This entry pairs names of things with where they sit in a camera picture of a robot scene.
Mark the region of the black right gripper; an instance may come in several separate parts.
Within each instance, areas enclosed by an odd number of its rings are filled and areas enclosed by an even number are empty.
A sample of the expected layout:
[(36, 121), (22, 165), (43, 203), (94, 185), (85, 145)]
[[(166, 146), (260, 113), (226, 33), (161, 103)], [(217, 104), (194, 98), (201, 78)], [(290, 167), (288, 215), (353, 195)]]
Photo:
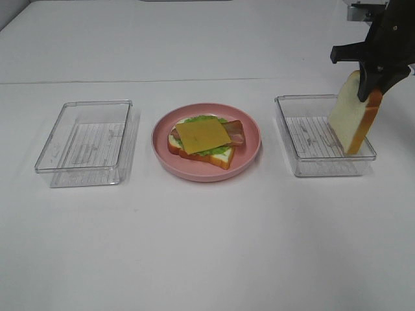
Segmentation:
[[(333, 63), (359, 62), (357, 96), (361, 102), (375, 90), (384, 95), (408, 77), (407, 65), (414, 63), (414, 1), (389, 1), (372, 21), (364, 41), (334, 46), (330, 59)], [(394, 68), (383, 73), (378, 66)]]

